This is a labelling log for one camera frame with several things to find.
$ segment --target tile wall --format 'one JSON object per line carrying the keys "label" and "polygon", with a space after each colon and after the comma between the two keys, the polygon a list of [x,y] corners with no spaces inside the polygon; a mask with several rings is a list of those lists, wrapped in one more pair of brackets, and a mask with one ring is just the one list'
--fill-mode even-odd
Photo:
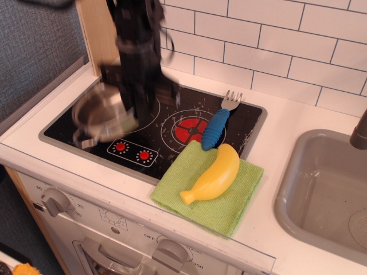
{"label": "tile wall", "polygon": [[367,109],[367,0],[160,1],[175,47],[163,66],[353,116]]}

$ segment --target sink basin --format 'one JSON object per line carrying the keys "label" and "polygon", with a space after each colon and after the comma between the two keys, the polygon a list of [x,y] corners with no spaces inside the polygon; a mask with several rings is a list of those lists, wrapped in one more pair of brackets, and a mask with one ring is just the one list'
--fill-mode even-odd
{"label": "sink basin", "polygon": [[275,199],[293,237],[367,266],[367,151],[324,129],[301,135]]}

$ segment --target silver pot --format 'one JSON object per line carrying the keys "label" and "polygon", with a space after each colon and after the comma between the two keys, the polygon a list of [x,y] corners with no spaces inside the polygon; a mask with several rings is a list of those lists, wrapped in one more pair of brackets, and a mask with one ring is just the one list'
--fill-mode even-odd
{"label": "silver pot", "polygon": [[98,142],[122,138],[139,125],[134,117],[134,109],[125,110],[119,89],[102,82],[93,86],[74,104],[72,117],[78,127],[73,142],[81,149],[93,147]]}

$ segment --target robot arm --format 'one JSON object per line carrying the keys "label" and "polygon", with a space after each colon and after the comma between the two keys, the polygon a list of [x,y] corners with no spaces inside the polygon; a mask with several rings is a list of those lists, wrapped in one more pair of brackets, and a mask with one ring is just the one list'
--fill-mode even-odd
{"label": "robot arm", "polygon": [[140,123],[155,99],[179,104],[178,85],[161,71],[159,0],[107,0],[116,26],[121,66],[101,65],[103,81],[116,85],[126,109],[135,108]]}

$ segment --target plastic banana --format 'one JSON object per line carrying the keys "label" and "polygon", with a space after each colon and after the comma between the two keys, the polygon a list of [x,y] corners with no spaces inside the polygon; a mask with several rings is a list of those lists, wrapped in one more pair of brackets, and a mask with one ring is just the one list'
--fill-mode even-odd
{"label": "plastic banana", "polygon": [[206,201],[223,194],[235,180],[240,168],[236,150],[223,143],[218,147],[214,163],[198,178],[189,191],[180,192],[182,201],[189,205],[193,201]]}

